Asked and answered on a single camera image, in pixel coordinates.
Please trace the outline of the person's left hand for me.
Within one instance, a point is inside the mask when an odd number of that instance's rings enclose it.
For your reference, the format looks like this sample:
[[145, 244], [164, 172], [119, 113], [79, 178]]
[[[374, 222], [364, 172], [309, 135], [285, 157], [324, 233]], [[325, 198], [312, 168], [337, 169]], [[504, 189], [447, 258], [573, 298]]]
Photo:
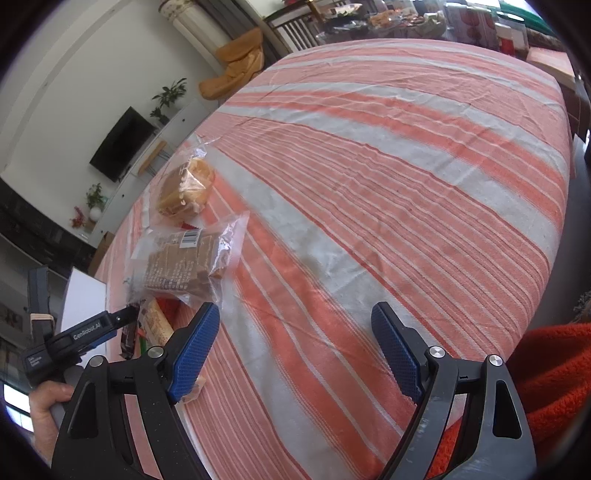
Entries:
[[29, 395], [30, 415], [34, 433], [34, 448], [48, 463], [51, 463], [58, 436], [58, 427], [51, 408], [68, 402], [74, 388], [68, 384], [46, 381]]

